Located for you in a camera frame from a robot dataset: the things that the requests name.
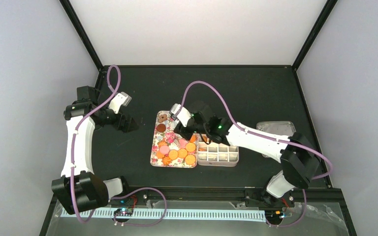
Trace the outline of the pink divided cookie tin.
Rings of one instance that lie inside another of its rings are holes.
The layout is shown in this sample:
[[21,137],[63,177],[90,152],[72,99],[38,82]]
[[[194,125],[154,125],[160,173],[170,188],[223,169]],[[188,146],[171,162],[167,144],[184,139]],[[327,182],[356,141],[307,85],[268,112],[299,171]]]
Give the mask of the pink divided cookie tin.
[[239,162],[239,148],[201,141],[197,148],[197,163],[201,166],[235,167]]

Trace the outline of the floral cookie tray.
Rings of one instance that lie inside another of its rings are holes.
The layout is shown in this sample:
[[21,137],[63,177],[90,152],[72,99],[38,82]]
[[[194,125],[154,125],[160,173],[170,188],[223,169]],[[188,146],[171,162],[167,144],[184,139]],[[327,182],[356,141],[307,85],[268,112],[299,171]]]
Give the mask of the floral cookie tray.
[[[168,115],[168,120],[163,122],[166,125],[164,133],[156,131],[156,127],[160,124],[158,122],[160,114]],[[193,168],[197,165],[198,135],[193,134],[192,138],[187,141],[174,133],[173,130],[176,125],[177,122],[171,118],[168,111],[159,111],[157,113],[150,157],[152,166]],[[159,152],[159,147],[163,145],[169,146],[170,152],[167,155]]]

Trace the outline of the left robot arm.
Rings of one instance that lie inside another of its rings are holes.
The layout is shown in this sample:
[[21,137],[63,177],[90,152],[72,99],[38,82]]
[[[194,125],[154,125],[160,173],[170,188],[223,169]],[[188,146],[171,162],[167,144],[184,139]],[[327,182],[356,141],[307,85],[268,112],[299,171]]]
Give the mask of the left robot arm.
[[95,129],[105,125],[124,133],[138,129],[135,120],[121,111],[131,96],[120,92],[99,103],[97,94],[90,86],[77,88],[77,100],[63,113],[68,131],[66,158],[61,176],[52,181],[51,189],[70,215],[104,207],[126,187],[124,177],[102,180],[94,174],[92,139]]

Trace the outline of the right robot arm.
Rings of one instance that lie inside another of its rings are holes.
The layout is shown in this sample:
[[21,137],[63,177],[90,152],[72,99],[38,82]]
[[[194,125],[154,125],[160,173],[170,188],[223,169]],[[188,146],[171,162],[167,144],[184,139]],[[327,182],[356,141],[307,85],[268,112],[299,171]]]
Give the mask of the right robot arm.
[[216,115],[205,117],[200,112],[170,112],[177,122],[175,133],[185,139],[193,134],[204,134],[212,142],[246,148],[272,158],[281,165],[281,171],[270,178],[261,191],[261,200],[267,206],[275,205],[288,191],[307,189],[319,166],[320,158],[307,146],[308,140],[300,133],[291,136],[266,133],[228,118]]

